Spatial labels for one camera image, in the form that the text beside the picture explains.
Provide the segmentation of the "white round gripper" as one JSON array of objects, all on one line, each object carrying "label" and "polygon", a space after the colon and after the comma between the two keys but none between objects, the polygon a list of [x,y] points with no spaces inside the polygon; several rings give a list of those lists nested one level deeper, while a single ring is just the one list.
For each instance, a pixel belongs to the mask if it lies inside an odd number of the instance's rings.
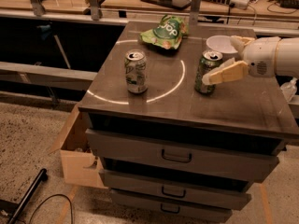
[{"label": "white round gripper", "polygon": [[203,75],[205,85],[215,85],[244,78],[247,74],[253,77],[273,77],[275,75],[275,56],[280,37],[253,37],[232,35],[230,43],[241,54],[243,60],[227,60],[219,67]]}]

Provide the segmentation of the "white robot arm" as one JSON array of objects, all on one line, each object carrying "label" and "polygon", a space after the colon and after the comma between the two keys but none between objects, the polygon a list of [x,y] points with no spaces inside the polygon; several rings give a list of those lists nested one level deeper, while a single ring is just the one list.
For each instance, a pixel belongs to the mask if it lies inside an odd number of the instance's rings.
[{"label": "white robot arm", "polygon": [[231,45],[240,60],[231,58],[204,74],[205,85],[215,85],[243,79],[245,76],[299,78],[299,38],[278,36],[252,37],[232,35]]}]

